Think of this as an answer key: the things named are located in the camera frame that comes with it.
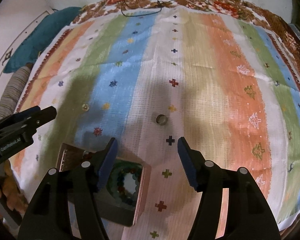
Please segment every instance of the blue snowflake pattern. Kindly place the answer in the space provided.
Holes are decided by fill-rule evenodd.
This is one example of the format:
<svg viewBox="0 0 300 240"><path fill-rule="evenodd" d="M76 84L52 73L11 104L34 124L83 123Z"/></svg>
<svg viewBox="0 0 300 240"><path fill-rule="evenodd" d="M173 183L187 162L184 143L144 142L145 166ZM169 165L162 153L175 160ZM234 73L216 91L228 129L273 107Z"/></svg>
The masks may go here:
<svg viewBox="0 0 300 240"><path fill-rule="evenodd" d="M117 80L113 80L110 82L109 87L115 87L117 85L117 83L118 83Z"/></svg>

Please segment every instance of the wire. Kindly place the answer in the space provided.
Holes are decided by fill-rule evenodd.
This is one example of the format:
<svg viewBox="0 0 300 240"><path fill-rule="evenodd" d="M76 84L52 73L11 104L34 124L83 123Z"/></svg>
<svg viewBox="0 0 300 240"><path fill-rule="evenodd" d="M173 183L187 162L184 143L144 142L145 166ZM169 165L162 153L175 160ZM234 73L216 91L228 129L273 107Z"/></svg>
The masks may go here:
<svg viewBox="0 0 300 240"><path fill-rule="evenodd" d="M130 9L137 9L137 8L132 8L130 7L127 3L126 3L126 0L123 0L122 3L121 3L121 13L125 16L125 17L139 17L139 16L147 16L147 15L152 15L152 14L156 14L156 13L159 13L162 11L162 8L164 7L164 4L165 3L169 3L169 2L172 2L174 0L169 0L169 1L159 1L157 0L157 4L154 5L154 6L151 6L151 7L148 7L148 8L141 8L141 9L153 9L153 8L160 8L159 11L156 11L156 12L151 12L151 13L146 13L146 14L140 14L140 15L127 15L127 14L124 14L123 11L122 11L122 6L123 4L125 4L128 8Z"/></svg>

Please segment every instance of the blue stripe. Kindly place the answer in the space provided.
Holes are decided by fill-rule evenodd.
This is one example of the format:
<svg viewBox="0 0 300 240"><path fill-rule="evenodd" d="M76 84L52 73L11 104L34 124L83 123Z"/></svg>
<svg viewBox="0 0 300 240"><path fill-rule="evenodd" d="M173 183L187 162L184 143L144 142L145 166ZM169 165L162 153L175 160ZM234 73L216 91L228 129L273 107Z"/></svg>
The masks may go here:
<svg viewBox="0 0 300 240"><path fill-rule="evenodd" d="M90 109L78 122L74 138L76 146L102 150L111 137L120 143L155 17L130 17L112 45L108 59L100 65L99 76L91 91L88 102ZM116 62L122 62L122 66L117 66ZM114 81L117 82L116 86L109 86ZM110 104L108 110L102 109L105 103ZM102 135L94 135L95 128L101 128Z"/></svg>
<svg viewBox="0 0 300 240"><path fill-rule="evenodd" d="M269 52L271 53L272 58L275 60L275 62L279 66L279 69L284 77L284 80L285 80L287 86L290 87L289 90L292 95L293 104L294 104L294 107L295 107L295 110L297 113L297 117L299 120L299 126L300 126L300 91L297 88L297 85L294 81L292 73L290 72L288 66L285 64L285 62L281 58L281 55L279 54L279 52L274 47L268 34L260 27L255 27L255 28L258 31L261 39L265 43L266 47L268 48ZM298 201L297 201L295 209L296 209L295 210L296 212L300 209L300 191L298 193Z"/></svg>

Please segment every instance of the bed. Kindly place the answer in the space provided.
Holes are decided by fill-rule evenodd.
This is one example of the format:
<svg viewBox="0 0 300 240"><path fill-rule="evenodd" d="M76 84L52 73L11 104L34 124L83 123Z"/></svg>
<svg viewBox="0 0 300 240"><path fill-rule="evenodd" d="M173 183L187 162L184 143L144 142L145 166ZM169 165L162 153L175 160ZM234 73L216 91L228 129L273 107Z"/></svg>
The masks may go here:
<svg viewBox="0 0 300 240"><path fill-rule="evenodd" d="M177 154L184 136L221 168L247 167L286 229L300 214L300 40L243 0L157 1L85 6L39 56L16 111L58 115L10 159L20 189L30 201L62 143L98 151L115 137L151 177L137 224L105 222L109 238L186 239L201 194ZM225 221L223 206L217 236Z"/></svg>

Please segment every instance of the orange stripe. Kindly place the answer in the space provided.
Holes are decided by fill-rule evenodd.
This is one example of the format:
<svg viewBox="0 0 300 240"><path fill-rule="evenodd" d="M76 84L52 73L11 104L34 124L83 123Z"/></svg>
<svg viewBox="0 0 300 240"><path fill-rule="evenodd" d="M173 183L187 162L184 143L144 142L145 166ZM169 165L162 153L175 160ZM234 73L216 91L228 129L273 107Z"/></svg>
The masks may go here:
<svg viewBox="0 0 300 240"><path fill-rule="evenodd" d="M268 196L271 181L271 154L266 126L265 106L258 87L254 70L236 44L232 32L229 31L222 18L215 15L203 15L202 20L207 26L211 45L214 47L215 56L219 65L219 74L222 77L224 92L228 95L230 116L229 129L231 132L231 150L228 156L230 169L247 167L256 179L263 174L266 181L261 186L265 197ZM238 72L237 66L249 70L248 75ZM252 86L254 99L250 97L245 88ZM257 113L258 129L249 122L252 114ZM253 155L258 153L258 145L264 150L262 159Z"/></svg>
<svg viewBox="0 0 300 240"><path fill-rule="evenodd" d="M64 59L72 51L79 38L86 32L86 30L94 22L86 22L83 25L75 27L72 32L64 39L60 47L55 50L53 55L46 62L44 67L41 69L37 79L33 81L32 89L29 92L26 100L23 102L20 111L24 111L30 107L37 106L40 104L41 98L51 78L58 74L58 71L64 61ZM25 155L25 149L20 151L18 154L11 158L11 165L14 171L20 176L21 164Z"/></svg>

